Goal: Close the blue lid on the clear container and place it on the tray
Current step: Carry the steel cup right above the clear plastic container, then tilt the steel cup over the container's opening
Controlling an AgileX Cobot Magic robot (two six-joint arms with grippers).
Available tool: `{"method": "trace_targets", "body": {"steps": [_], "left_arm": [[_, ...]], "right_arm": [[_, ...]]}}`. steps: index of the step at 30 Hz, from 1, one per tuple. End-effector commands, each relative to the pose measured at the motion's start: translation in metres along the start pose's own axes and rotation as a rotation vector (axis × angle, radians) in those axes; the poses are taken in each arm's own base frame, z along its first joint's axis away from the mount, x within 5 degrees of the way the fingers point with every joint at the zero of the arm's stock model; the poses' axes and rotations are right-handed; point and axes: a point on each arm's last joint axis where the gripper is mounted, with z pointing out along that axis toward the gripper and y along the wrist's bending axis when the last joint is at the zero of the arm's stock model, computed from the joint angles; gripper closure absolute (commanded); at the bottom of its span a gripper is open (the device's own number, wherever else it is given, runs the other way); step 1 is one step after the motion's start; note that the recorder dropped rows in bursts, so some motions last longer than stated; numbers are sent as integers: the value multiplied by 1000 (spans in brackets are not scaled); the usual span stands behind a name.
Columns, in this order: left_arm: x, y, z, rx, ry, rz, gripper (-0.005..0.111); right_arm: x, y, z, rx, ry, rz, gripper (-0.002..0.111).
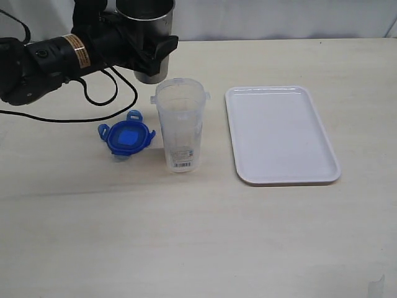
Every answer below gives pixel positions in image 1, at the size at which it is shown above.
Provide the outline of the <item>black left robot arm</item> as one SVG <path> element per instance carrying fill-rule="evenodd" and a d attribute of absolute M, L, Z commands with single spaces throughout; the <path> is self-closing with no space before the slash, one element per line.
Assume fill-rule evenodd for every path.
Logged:
<path fill-rule="evenodd" d="M 174 8 L 174 1 L 75 1 L 70 34 L 34 43 L 2 38 L 1 100 L 30 104 L 112 66 L 160 83 L 179 41 L 171 33 Z"/>

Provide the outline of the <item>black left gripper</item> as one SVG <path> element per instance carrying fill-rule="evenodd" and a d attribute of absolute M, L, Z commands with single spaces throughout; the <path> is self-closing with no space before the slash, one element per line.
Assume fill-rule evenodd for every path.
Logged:
<path fill-rule="evenodd" d="M 107 1 L 75 1 L 71 33 L 86 46 L 91 68 L 121 66 L 136 77 L 166 77 L 169 56 L 177 48 L 176 35 L 143 37 L 140 49 L 132 39 L 127 20 L 107 12 Z"/>

